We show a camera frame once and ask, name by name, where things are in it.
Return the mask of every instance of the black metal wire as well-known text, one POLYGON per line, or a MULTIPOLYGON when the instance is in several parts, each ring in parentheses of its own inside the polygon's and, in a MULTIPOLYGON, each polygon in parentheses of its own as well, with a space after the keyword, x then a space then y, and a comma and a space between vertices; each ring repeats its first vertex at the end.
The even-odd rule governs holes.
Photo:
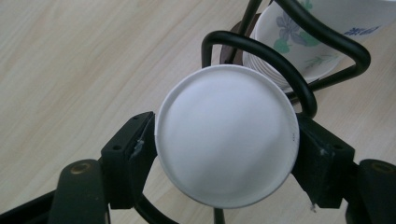
POLYGON ((228 31, 215 31, 208 34, 202 43, 202 67, 208 67, 212 61, 214 45, 228 45, 249 52, 271 64, 290 84, 300 100, 303 114, 313 118, 318 105, 314 93, 309 90, 308 84, 297 69, 274 49, 254 39, 228 31))
MULTIPOLYGON (((257 9, 259 9, 262 0, 250 0, 247 4, 247 9, 244 14, 244 18, 241 20, 237 33, 239 35, 246 35, 248 27, 253 21, 254 16, 256 15, 257 9)), ((233 59, 236 55, 236 48, 233 48, 228 58, 225 60, 225 63, 233 63, 233 59)))
MULTIPOLYGON (((355 62, 354 65, 351 65, 342 71, 309 84, 309 88, 312 91, 318 91, 353 77, 357 77, 364 73, 370 66, 370 52, 365 47, 323 24, 306 11, 298 1, 275 1, 297 24, 300 25, 301 28, 306 30, 314 38, 331 48, 339 50, 355 62)), ((290 99, 293 99, 296 97, 296 92, 291 92, 287 95, 290 99)))
POLYGON ((160 212, 144 195, 134 207, 136 212, 150 224, 177 224, 162 212, 160 212))
POLYGON ((225 224, 224 211, 219 208, 214 208, 215 224, 225 224))

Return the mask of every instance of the paper cup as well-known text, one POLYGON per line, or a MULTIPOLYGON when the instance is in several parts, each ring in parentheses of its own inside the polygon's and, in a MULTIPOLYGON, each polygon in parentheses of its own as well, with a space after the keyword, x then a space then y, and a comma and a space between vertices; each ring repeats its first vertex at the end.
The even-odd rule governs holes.
MULTIPOLYGON (((303 7, 317 19, 355 41, 362 42, 396 20, 395 0, 303 0, 303 7)), ((260 15, 250 36, 281 53, 307 82, 328 75, 345 57, 317 41, 273 2, 260 15)), ((243 64, 254 61, 255 70, 274 79, 283 77, 270 64, 244 52, 243 64)))
POLYGON ((169 179, 217 208, 256 203, 289 175, 299 146, 294 110, 269 78, 238 65, 199 70, 166 96, 155 141, 169 179))

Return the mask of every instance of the wood grain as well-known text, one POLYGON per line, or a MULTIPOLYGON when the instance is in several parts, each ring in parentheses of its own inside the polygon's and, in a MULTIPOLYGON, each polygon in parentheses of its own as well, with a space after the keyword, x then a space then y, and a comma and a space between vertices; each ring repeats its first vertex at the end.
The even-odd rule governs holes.
MULTIPOLYGON (((0 1, 0 213, 55 189, 67 164, 98 159, 133 115, 157 112, 166 93, 200 68, 205 35, 231 29, 247 3, 0 1)), ((356 162, 396 163, 395 35, 393 24, 364 43, 373 62, 363 76, 317 93, 316 121, 356 148, 356 162)), ((212 221, 212 209, 178 191, 158 161, 145 193, 177 222, 212 221)), ((227 223, 346 223, 345 204, 310 208, 290 176, 269 198, 225 215, 227 223)), ((134 210, 111 218, 146 223, 134 210)))

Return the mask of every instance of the light wood surface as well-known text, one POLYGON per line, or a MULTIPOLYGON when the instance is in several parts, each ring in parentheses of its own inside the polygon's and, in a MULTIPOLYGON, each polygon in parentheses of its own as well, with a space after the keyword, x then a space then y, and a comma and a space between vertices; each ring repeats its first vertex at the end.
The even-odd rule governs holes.
MULTIPOLYGON (((200 68, 205 35, 231 29, 247 3, 0 1, 0 213, 55 189, 67 164, 98 159, 133 115, 158 112, 166 93, 200 68)), ((395 35, 396 24, 364 43, 373 62, 362 77, 317 92, 316 121, 356 148, 356 162, 396 163, 395 35)), ((212 209, 178 191, 158 160, 145 193, 177 222, 212 222, 212 209)), ((345 203, 312 211, 290 176, 269 198, 225 216, 227 223, 346 223, 345 211, 345 203)), ((135 210, 111 218, 146 223, 135 210)))

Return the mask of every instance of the cup with floral print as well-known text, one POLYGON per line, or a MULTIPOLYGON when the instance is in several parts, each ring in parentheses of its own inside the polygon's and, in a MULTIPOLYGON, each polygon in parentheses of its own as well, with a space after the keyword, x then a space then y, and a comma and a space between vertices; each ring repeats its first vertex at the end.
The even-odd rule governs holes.
MULTIPOLYGON (((395 22, 396 0, 299 0, 300 4, 324 24, 357 42, 378 33, 395 22)), ((250 36, 272 47, 289 60, 307 82, 329 75, 344 55, 303 30, 283 9, 273 2, 260 15, 250 36)), ((286 80, 268 63, 243 53, 244 66, 250 66, 272 79, 281 89, 290 91, 286 80)))

